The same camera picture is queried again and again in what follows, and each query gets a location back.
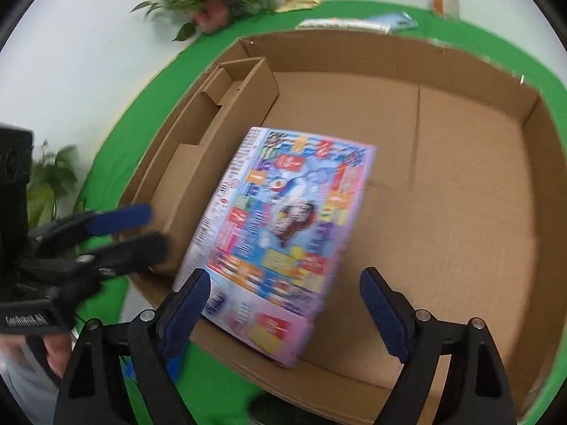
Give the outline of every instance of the cardboard flap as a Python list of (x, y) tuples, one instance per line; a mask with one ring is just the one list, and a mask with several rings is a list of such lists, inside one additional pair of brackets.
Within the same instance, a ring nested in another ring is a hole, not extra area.
[(525, 218), (532, 213), (529, 173), (520, 123), (486, 105), (421, 88), (416, 185), (456, 183), (511, 202)]
[(243, 81), (261, 60), (261, 57), (236, 59), (234, 61), (223, 62), (222, 64), (219, 64), (219, 67), (224, 68), (229, 73), (233, 81)]
[(524, 134), (532, 168), (539, 244), (526, 318), (508, 368), (517, 407), (522, 406), (537, 380), (541, 360), (555, 353), (567, 314), (567, 167), (557, 130), (542, 99), (529, 116)]
[[(200, 139), (202, 155), (194, 173), (186, 175), (187, 183), (182, 193), (171, 193), (168, 198), (168, 191), (163, 190), (164, 197), (160, 198), (160, 202), (174, 206), (168, 220), (159, 225), (160, 230), (171, 237), (171, 253), (165, 264), (156, 267), (157, 271), (170, 275), (178, 272), (189, 241), (223, 172), (248, 130), (262, 124), (278, 93), (278, 85), (268, 63), (265, 59), (256, 59), (232, 101), (218, 110)], [(190, 131), (186, 129), (185, 134), (179, 132), (175, 138), (164, 140), (163, 145), (175, 145)], [(183, 160), (177, 162), (181, 167), (185, 164)]]
[(142, 177), (133, 202), (151, 201), (179, 144), (198, 145), (217, 113), (218, 108), (208, 97), (195, 94), (191, 98), (160, 143)]
[(218, 104), (222, 106), (230, 103), (230, 101), (237, 95), (241, 84), (241, 81), (233, 81), (229, 89), (227, 89), (225, 94), (223, 94), (223, 96), (220, 98)]
[(151, 199), (153, 215), (150, 228), (153, 230), (168, 229), (202, 153), (201, 147), (190, 144), (179, 144), (176, 148)]
[[(260, 387), (341, 423), (374, 423), (389, 395), (387, 389), (336, 376), (302, 360), (293, 369), (282, 368), (203, 319), (191, 340)], [(418, 425), (432, 423), (437, 405), (436, 399), (427, 399)]]
[(232, 86), (232, 82), (230, 74), (224, 68), (219, 67), (203, 85), (202, 93), (209, 96), (215, 104), (219, 104), (222, 96)]
[(160, 127), (159, 131), (152, 140), (150, 146), (147, 148), (146, 152), (142, 156), (140, 163), (136, 167), (134, 174), (132, 175), (130, 182), (128, 183), (124, 193), (120, 197), (120, 201), (118, 202), (119, 205), (125, 204), (132, 204), (134, 202), (135, 194), (138, 191), (138, 187), (140, 187), (140, 183), (142, 178), (146, 174), (148, 167), (152, 160), (154, 159), (154, 155), (158, 152), (163, 139), (169, 132), (169, 129), (174, 124), (175, 119), (181, 113), (187, 102), (193, 97), (195, 92), (201, 87), (203, 82), (209, 77), (209, 74), (216, 68), (219, 63), (233, 61), (235, 59), (243, 59), (247, 58), (248, 54), (245, 48), (242, 46), (240, 42), (236, 42), (231, 45), (225, 52), (223, 52), (219, 57), (217, 57), (205, 71), (199, 75), (199, 77), (193, 82), (191, 87), (187, 90), (187, 92), (179, 99), (179, 102), (175, 105), (171, 113), (167, 119), (163, 122), (162, 126)]
[(250, 56), (266, 57), (274, 72), (350, 72), (423, 83), (489, 104), (522, 123), (537, 99), (521, 78), (473, 54), (395, 35), (300, 30), (250, 36), (242, 44)]

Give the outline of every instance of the green cloth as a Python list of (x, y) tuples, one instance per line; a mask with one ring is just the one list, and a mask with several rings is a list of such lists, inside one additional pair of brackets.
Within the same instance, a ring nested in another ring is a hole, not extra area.
[[(328, 1), (310, 11), (255, 16), (237, 22), (215, 35), (201, 36), (181, 52), (134, 100), (104, 142), (83, 186), (81, 199), (84, 199), (85, 207), (107, 210), (117, 206), (138, 162), (169, 112), (205, 67), (237, 38), (293, 29), (307, 17), (364, 18), (399, 11), (406, 11), (419, 24), (419, 28), (401, 32), (401, 35), (437, 39), (487, 56), (504, 69), (524, 75), (542, 91), (561, 140), (564, 145), (567, 143), (565, 87), (553, 73), (509, 42), (471, 24), (446, 21), (409, 6), (371, 1)], [(127, 287), (126, 278), (106, 283), (103, 292), (81, 307), (81, 316), (97, 316), (105, 323), (116, 322)], [(185, 362), (184, 375), (178, 386), (199, 425), (245, 424), (246, 403), (259, 389), (197, 347), (188, 350)], [(525, 420), (526, 425), (535, 423), (542, 415), (566, 374), (567, 343), (564, 340), (554, 372)], [(140, 423), (151, 423), (140, 393), (132, 384), (129, 384), (129, 391)]]

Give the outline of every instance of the green leaf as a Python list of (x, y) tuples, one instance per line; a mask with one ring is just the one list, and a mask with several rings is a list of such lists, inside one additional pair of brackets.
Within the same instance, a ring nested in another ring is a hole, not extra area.
[(54, 160), (56, 157), (55, 152), (46, 152), (43, 154), (43, 159), (45, 161)]
[(276, 0), (266, 0), (265, 6), (266, 6), (266, 11), (268, 11), (269, 13), (275, 12), (278, 7)]
[(53, 194), (55, 194), (55, 196), (58, 198), (66, 197), (67, 195), (69, 195), (69, 191), (67, 191), (67, 189), (64, 188), (60, 183), (51, 184), (51, 189), (53, 190)]
[(197, 28), (193, 22), (187, 22), (183, 24), (179, 29), (179, 32), (173, 41), (185, 41), (186, 39), (190, 38), (195, 32)]
[(132, 9), (132, 11), (130, 11), (130, 12), (132, 13), (134, 11), (138, 11), (138, 9), (145, 8), (146, 6), (149, 6), (149, 5), (151, 5), (151, 1), (143, 1), (140, 4), (134, 6), (134, 9)]
[(61, 147), (55, 156), (55, 164), (72, 165), (73, 160), (77, 156), (77, 146)]
[(77, 202), (75, 203), (75, 206), (73, 207), (73, 212), (74, 213), (82, 213), (84, 211), (84, 203), (85, 203), (84, 199), (77, 199)]
[(28, 190), (33, 188), (34, 186), (39, 186), (45, 182), (46, 174), (45, 174), (45, 167), (33, 162), (32, 163), (32, 170), (29, 177), (29, 185)]
[(56, 168), (55, 178), (63, 183), (75, 183), (77, 181), (77, 176), (69, 168)]
[(46, 183), (36, 190), (28, 191), (27, 211), (29, 228), (37, 227), (42, 223), (42, 220), (44, 222), (51, 220), (54, 201), (53, 191)]
[(262, 6), (257, 1), (253, 1), (252, 3), (246, 5), (246, 9), (250, 14), (255, 15), (262, 10)]
[(161, 8), (159, 3), (154, 3), (147, 11), (146, 11), (146, 15), (144, 17), (148, 17), (148, 15), (152, 12), (155, 11), (156, 9)]

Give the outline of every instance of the plant pot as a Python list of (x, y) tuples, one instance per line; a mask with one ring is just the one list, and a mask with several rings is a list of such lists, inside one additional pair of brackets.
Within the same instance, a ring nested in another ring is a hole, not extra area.
[(213, 33), (228, 26), (231, 12), (224, 0), (206, 0), (205, 9), (191, 14), (194, 23), (205, 33)]

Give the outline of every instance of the colorful cereal box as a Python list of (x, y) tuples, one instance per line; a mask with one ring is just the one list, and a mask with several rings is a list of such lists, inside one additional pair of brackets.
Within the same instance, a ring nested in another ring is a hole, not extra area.
[(174, 289), (204, 268), (212, 291), (203, 315), (291, 366), (322, 308), (373, 158), (372, 146), (251, 128)]

